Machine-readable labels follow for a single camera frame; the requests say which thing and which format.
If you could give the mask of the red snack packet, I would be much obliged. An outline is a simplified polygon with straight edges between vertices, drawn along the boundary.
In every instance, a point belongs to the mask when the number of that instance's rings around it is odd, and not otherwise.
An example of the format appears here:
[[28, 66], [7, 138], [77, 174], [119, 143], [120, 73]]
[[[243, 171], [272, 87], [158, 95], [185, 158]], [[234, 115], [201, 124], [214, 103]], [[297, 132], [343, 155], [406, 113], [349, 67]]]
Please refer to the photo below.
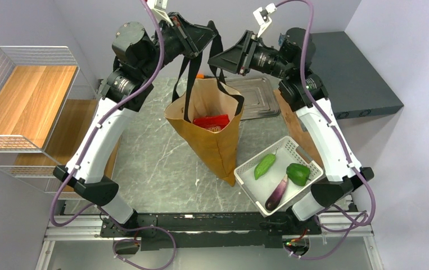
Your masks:
[[230, 123], [227, 114], [204, 116], [193, 120], [193, 124], [210, 132], [220, 132]]

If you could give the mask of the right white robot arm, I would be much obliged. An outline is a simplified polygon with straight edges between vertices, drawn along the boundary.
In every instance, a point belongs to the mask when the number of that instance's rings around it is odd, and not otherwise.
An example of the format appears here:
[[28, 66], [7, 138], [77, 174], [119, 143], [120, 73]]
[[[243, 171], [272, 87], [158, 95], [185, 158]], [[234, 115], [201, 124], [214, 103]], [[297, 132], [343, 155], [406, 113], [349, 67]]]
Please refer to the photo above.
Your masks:
[[333, 115], [331, 100], [321, 78], [310, 69], [316, 47], [310, 33], [291, 28], [279, 49], [266, 46], [262, 38], [246, 31], [231, 48], [216, 52], [208, 60], [215, 68], [244, 75], [256, 70], [280, 79], [279, 91], [299, 122], [309, 132], [324, 166], [325, 177], [292, 206], [286, 227], [292, 233], [306, 228], [308, 219], [332, 207], [373, 178], [351, 151]]

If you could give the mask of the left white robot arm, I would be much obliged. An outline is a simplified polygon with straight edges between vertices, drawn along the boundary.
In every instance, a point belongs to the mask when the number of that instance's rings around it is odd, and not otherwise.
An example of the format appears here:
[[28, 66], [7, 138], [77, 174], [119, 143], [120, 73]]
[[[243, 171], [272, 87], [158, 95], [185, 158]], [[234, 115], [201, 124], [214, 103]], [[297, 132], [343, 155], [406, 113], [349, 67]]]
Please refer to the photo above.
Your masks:
[[213, 21], [192, 24], [177, 12], [157, 28], [153, 37], [135, 21], [118, 29], [112, 43], [113, 71], [100, 85], [101, 97], [89, 129], [74, 156], [53, 171], [64, 186], [108, 214], [123, 236], [135, 233], [138, 214], [122, 198], [119, 185], [105, 174], [107, 161], [152, 92], [159, 71], [180, 55], [185, 63], [199, 58], [219, 35]]

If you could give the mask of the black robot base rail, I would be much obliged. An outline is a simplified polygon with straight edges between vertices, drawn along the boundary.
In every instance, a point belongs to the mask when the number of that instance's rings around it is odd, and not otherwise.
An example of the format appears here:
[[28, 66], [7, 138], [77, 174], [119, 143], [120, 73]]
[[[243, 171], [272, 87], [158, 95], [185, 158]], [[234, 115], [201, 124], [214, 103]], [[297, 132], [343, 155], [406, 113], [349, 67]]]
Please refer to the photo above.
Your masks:
[[139, 232], [119, 229], [104, 215], [81, 215], [64, 227], [49, 225], [44, 240], [107, 241], [115, 252], [127, 257], [138, 251], [181, 248], [292, 246], [299, 254], [307, 251], [308, 240], [321, 237], [369, 237], [371, 226], [351, 227], [356, 217], [350, 212], [326, 212], [317, 218], [298, 221], [289, 211], [263, 217], [255, 212], [148, 213], [139, 214]]

